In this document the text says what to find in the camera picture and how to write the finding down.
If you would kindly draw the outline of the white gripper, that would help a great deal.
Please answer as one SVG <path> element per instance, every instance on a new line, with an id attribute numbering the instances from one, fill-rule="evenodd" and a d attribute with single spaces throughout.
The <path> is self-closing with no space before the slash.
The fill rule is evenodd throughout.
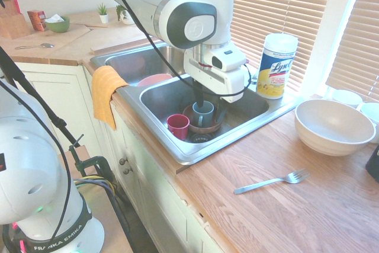
<path id="1" fill-rule="evenodd" d="M 223 121 L 229 103 L 243 96 L 246 72 L 241 68 L 246 56 L 239 49 L 206 49 L 203 59 L 194 57 L 193 49 L 184 53 L 184 70 L 193 78 L 195 101 L 204 105 L 203 86 L 219 97 L 217 121 Z"/>

